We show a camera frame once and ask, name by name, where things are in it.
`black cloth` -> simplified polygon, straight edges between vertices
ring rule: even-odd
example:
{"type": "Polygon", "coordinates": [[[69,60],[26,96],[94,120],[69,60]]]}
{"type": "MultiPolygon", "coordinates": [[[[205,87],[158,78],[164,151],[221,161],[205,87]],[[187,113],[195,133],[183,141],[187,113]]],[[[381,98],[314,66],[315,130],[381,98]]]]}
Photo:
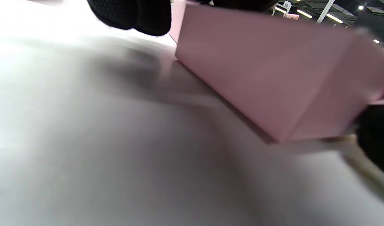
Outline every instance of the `black cloth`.
{"type": "Polygon", "coordinates": [[[111,27],[135,28],[153,36],[165,35],[171,27],[169,0],[88,0],[88,3],[96,17],[111,27]]]}
{"type": "Polygon", "coordinates": [[[359,146],[384,171],[384,105],[369,106],[359,117],[359,125],[359,146]]]}

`black object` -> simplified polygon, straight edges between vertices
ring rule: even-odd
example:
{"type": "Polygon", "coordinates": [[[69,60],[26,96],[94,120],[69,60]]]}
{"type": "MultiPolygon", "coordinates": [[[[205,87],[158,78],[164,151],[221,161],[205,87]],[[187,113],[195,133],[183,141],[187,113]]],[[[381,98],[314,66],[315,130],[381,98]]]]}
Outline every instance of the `black object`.
{"type": "Polygon", "coordinates": [[[169,0],[88,0],[88,3],[96,17],[111,27],[135,28],[153,36],[165,35],[171,27],[169,0]]]}
{"type": "Polygon", "coordinates": [[[384,171],[384,105],[369,106],[359,117],[359,125],[359,146],[384,171]]]}

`white table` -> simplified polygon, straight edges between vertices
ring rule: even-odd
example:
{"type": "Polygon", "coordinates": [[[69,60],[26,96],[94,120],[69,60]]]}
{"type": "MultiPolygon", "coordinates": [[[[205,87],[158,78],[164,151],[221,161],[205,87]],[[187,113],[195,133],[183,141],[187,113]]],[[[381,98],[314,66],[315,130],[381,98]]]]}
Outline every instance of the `white table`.
{"type": "Polygon", "coordinates": [[[268,145],[169,36],[64,3],[0,1],[0,226],[384,226],[350,144],[268,145]]]}

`pink box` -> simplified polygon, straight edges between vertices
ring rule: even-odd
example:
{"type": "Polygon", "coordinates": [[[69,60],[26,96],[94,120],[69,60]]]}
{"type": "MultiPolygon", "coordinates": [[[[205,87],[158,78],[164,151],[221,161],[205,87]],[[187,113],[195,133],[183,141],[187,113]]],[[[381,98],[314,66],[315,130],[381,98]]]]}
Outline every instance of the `pink box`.
{"type": "Polygon", "coordinates": [[[351,29],[186,5],[176,57],[278,142],[339,136],[384,95],[384,52],[351,29]]]}
{"type": "Polygon", "coordinates": [[[195,4],[198,5],[198,2],[186,1],[186,0],[174,0],[174,3],[171,6],[171,29],[169,35],[172,39],[178,43],[179,33],[181,31],[183,15],[185,14],[186,4],[195,4]]]}

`light fixture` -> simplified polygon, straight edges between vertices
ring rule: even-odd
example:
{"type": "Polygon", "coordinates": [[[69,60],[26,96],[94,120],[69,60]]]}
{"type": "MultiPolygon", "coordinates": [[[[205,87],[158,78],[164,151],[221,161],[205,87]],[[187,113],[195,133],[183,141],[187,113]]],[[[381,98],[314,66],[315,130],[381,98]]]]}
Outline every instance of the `light fixture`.
{"type": "Polygon", "coordinates": [[[326,16],[327,16],[328,18],[330,18],[330,19],[333,19],[333,20],[337,21],[338,23],[343,23],[342,20],[338,19],[337,17],[335,17],[335,16],[333,16],[333,15],[331,15],[331,14],[326,14],[326,16]]]}
{"type": "Polygon", "coordinates": [[[304,15],[305,17],[309,17],[309,18],[312,18],[312,16],[311,16],[311,15],[307,14],[306,12],[304,12],[304,11],[302,11],[302,10],[299,10],[299,9],[297,9],[296,11],[297,11],[298,13],[300,13],[300,14],[304,15]]]}
{"type": "Polygon", "coordinates": [[[274,9],[280,11],[281,13],[287,13],[286,11],[280,9],[279,7],[274,7],[274,9]]]}

